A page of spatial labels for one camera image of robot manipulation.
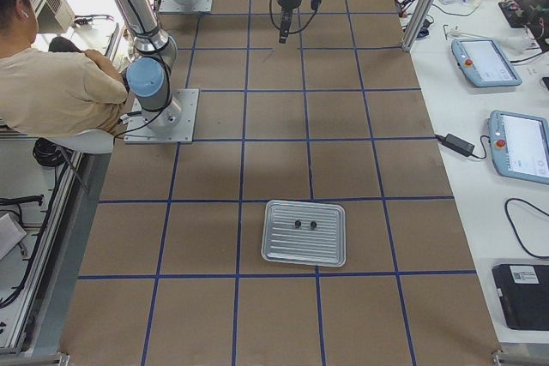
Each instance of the metal base plate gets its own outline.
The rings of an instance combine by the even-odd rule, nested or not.
[[[195,13],[209,13],[212,11],[212,2],[214,0],[198,0],[192,5],[192,8],[177,3],[175,0],[162,0],[159,13],[161,15],[192,15]]]
[[[345,264],[345,210],[339,205],[270,201],[265,209],[266,261],[339,267]]]
[[[147,126],[143,129],[136,130],[135,132],[129,132],[124,136],[124,141],[126,143],[175,143],[179,141],[181,143],[192,143],[192,136],[195,131],[195,121],[196,121],[196,108],[198,106],[198,89],[178,89],[173,92],[173,98],[177,99],[181,107],[183,108],[183,113],[181,115],[181,120],[176,124],[173,129],[166,133],[165,135],[159,135]],[[134,102],[132,111],[140,111],[141,105],[139,102]],[[139,128],[145,123],[143,117],[137,116],[132,117],[128,123],[127,130],[132,130]]]

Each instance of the screen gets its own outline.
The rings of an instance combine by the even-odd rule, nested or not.
[[[502,115],[509,155],[509,170],[549,177],[549,149],[543,123]]]
[[[491,41],[463,42],[465,52],[473,61],[482,81],[511,81],[515,79],[498,49]]]

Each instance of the blue joint cap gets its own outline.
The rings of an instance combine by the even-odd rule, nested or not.
[[[126,78],[133,93],[140,98],[150,98],[162,88],[166,73],[158,61],[142,57],[128,67]]]

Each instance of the chair leg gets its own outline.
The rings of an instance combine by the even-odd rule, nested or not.
[[[75,174],[76,179],[78,179],[78,182],[80,182],[80,185],[82,186],[82,188],[84,189],[86,194],[89,195],[89,188],[86,186],[86,184],[82,180],[81,176],[78,174],[78,171],[76,170],[75,166],[70,161],[69,154],[67,153],[67,151],[65,150],[65,148],[63,146],[57,146],[57,147],[59,148],[59,152],[61,152],[61,154],[63,155],[63,157],[65,159],[65,162],[67,162],[67,164],[69,165],[69,168]]]

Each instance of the metal tray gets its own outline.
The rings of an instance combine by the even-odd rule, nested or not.
[[[339,205],[270,201],[265,208],[266,261],[340,267],[345,264],[345,210]]]

